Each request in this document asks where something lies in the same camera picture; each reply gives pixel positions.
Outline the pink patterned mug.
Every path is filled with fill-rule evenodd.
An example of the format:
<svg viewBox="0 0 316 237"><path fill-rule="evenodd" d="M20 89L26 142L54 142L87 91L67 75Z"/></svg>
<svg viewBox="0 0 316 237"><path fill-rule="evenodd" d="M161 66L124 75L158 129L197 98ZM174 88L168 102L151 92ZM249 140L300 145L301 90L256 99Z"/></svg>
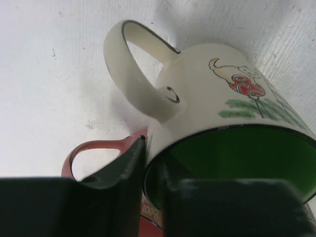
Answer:
<svg viewBox="0 0 316 237"><path fill-rule="evenodd" d="M79 181L96 174L100 169L125 153L141 135L147 136L147 128L132 132L121 140L93 140L75 147L66 157L62 177ZM140 212L140 237L161 237L162 214L142 195Z"/></svg>

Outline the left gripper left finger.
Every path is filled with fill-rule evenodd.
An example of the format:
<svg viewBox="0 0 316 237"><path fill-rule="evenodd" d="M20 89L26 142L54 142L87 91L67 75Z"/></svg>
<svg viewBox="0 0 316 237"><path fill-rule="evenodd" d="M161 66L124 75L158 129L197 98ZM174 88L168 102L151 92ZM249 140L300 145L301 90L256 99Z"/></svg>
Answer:
<svg viewBox="0 0 316 237"><path fill-rule="evenodd" d="M146 138L82 181L71 178L2 178L3 237L136 237Z"/></svg>

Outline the beige mug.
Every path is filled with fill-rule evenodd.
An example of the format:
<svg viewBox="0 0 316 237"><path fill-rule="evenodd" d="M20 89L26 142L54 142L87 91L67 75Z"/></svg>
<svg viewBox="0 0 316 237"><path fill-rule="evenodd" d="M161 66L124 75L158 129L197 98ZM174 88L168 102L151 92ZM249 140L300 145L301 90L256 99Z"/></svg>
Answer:
<svg viewBox="0 0 316 237"><path fill-rule="evenodd" d="M283 179L316 194L316 137L235 48L182 51L134 20L116 23L103 54L126 100L150 117L143 191L161 209L158 166L200 179Z"/></svg>

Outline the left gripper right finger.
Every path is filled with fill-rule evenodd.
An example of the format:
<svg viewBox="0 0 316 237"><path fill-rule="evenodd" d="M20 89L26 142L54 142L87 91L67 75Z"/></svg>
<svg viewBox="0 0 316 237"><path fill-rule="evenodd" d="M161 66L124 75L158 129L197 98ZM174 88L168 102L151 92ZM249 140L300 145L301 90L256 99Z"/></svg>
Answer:
<svg viewBox="0 0 316 237"><path fill-rule="evenodd" d="M298 191L279 179L197 179L159 167L166 237L313 237Z"/></svg>

